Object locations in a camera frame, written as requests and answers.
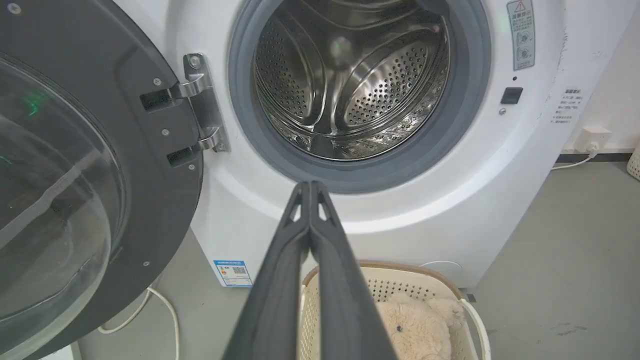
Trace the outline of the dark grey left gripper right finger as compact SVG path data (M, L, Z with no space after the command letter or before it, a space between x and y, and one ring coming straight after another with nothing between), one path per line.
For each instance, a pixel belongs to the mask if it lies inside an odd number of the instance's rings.
M310 245L318 263L323 360L395 360L397 355L327 187L310 184Z

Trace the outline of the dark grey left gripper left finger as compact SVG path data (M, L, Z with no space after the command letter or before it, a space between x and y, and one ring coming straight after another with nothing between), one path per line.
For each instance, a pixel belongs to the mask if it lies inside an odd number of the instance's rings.
M301 266L308 254L310 183L295 185L223 354L225 360L295 360Z

